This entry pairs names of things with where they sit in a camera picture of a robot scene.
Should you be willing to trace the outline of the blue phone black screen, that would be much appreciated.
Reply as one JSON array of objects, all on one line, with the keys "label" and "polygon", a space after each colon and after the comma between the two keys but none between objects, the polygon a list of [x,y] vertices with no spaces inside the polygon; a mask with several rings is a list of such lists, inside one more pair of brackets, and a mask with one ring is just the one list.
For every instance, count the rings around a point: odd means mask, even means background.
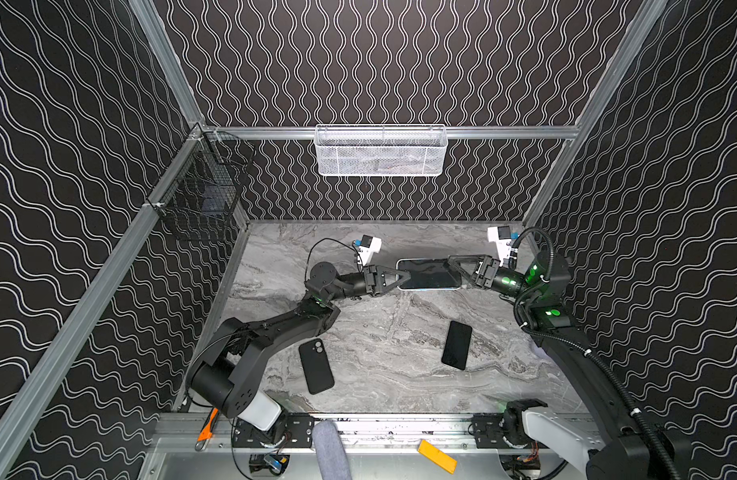
[{"label": "blue phone black screen", "polygon": [[411,274],[411,279],[401,285],[400,290],[458,290],[463,285],[461,274],[450,268],[446,259],[401,259],[396,270]]}]

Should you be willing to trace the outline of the black phone case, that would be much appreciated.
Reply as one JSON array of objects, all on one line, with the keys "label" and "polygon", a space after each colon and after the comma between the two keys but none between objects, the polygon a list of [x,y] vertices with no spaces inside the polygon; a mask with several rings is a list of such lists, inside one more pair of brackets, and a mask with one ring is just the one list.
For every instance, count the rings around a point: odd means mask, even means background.
[{"label": "black phone case", "polygon": [[322,339],[314,338],[298,346],[298,354],[310,395],[320,394],[334,387],[334,374]]}]

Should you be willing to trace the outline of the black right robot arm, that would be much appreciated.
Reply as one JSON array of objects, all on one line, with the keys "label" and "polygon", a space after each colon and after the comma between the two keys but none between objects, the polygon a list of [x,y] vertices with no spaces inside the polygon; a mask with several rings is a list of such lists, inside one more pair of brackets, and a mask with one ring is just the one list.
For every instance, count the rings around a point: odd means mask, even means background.
[{"label": "black right robot arm", "polygon": [[512,301],[518,328],[562,370],[596,430],[532,398],[509,402],[500,426],[504,442],[546,446],[588,479],[687,478],[689,438],[660,424],[636,402],[564,307],[561,296],[571,281],[566,259],[541,251],[525,272],[518,272],[516,264],[514,255],[506,261],[488,255],[447,260],[448,268],[470,286]]}]

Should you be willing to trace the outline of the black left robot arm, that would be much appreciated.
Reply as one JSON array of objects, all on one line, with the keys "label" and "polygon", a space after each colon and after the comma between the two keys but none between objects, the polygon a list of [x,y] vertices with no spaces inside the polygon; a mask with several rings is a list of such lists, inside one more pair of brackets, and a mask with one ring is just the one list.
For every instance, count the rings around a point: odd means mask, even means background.
[{"label": "black left robot arm", "polygon": [[340,274],[320,262],[304,282],[306,293],[292,310],[267,320],[224,320],[208,345],[196,356],[186,391],[204,398],[230,420],[240,419],[277,442],[284,435],[286,413],[260,390],[270,358],[304,340],[327,332],[340,315],[336,302],[364,296],[380,297],[410,281],[408,271],[382,265]]}]

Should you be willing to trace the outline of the yellow plastic piece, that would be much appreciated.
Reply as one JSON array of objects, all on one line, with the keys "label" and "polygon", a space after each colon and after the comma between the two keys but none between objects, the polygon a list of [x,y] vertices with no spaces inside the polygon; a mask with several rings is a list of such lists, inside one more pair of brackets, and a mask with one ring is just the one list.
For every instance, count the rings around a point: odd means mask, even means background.
[{"label": "yellow plastic piece", "polygon": [[454,457],[442,452],[439,448],[436,448],[436,446],[427,440],[420,442],[418,452],[448,474],[454,474],[456,472],[458,461]]}]

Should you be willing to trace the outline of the grey cloth front rail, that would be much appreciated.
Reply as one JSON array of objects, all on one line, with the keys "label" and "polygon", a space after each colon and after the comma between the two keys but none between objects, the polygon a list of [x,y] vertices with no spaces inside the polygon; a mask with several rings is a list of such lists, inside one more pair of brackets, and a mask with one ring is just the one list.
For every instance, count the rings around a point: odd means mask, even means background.
[{"label": "grey cloth front rail", "polygon": [[314,426],[312,447],[324,480],[352,480],[348,455],[336,423],[326,420]]}]

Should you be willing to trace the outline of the orange handled tool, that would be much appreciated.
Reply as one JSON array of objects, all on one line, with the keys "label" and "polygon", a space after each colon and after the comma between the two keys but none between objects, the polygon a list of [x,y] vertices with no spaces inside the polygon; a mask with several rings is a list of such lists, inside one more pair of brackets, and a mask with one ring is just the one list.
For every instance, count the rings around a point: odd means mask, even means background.
[{"label": "orange handled tool", "polygon": [[194,450],[196,450],[196,452],[202,452],[208,447],[210,440],[214,438],[216,422],[218,422],[219,419],[220,410],[212,408],[212,410],[210,410],[210,413],[206,416],[206,419],[204,420],[204,425],[202,426],[202,430],[200,430],[200,433],[198,434],[198,438],[196,438],[196,444],[194,444]]}]

